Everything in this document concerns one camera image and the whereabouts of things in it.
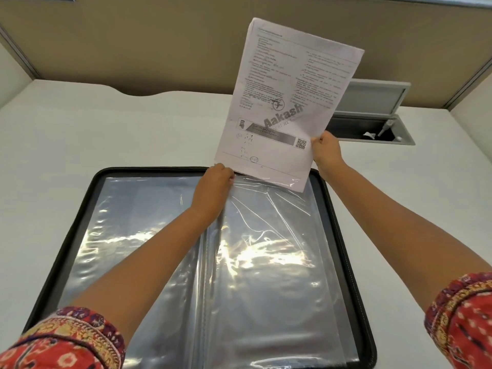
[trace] gray banner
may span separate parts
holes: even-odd
[[[292,135],[267,128],[259,124],[251,124],[247,128],[247,131],[292,146],[294,146],[294,142],[296,141],[296,138]]]

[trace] stack of paper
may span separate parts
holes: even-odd
[[[254,18],[216,162],[302,192],[310,138],[328,125],[363,53]]]

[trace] table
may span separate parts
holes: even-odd
[[[89,182],[116,166],[209,166],[230,95],[124,95],[35,80],[0,109],[0,350],[20,334]],[[447,110],[398,111],[415,146],[342,142],[349,165],[492,262],[492,165]],[[330,190],[377,368],[449,368],[403,282]]]

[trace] black folder edge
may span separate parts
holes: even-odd
[[[105,168],[96,173],[90,182],[89,188],[77,212],[77,216],[68,230],[65,240],[61,245],[62,247],[60,248],[60,251],[58,252],[58,255],[53,263],[51,271],[46,278],[36,303],[34,304],[23,333],[25,333],[28,329],[31,329],[31,327],[41,320],[42,313],[50,300],[54,285],[57,283],[58,276],[62,271],[68,253],[74,242],[77,229],[81,225],[83,217],[86,215],[89,204],[93,200],[94,193],[97,190],[100,191],[101,189],[102,184],[100,184],[100,181],[108,177],[108,175],[128,177],[133,174],[139,174],[141,176],[142,173],[148,176],[153,173],[165,173],[168,176],[181,176],[181,174],[187,176],[199,176],[203,174],[206,169],[206,167],[111,167]],[[347,314],[356,341],[357,352],[360,360],[359,362],[349,362],[346,366],[341,367],[347,367],[349,369],[372,369],[376,365],[377,360],[376,345],[372,336],[371,327],[369,326],[369,321],[367,320],[366,310],[364,309],[364,305],[362,303],[359,288],[357,287],[352,267],[350,266],[347,250],[345,248],[345,243],[343,242],[340,227],[335,216],[333,204],[328,193],[328,188],[319,172],[315,169],[311,169],[310,181],[316,202],[318,204],[318,210],[328,243],[336,243],[336,248],[334,246],[329,246],[330,253],[335,264],[337,276],[339,278],[343,300],[345,301],[347,308]]]

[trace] person's left hand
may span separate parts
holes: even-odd
[[[234,182],[234,171],[218,163],[207,169],[198,182],[191,209],[210,225],[224,208]]]

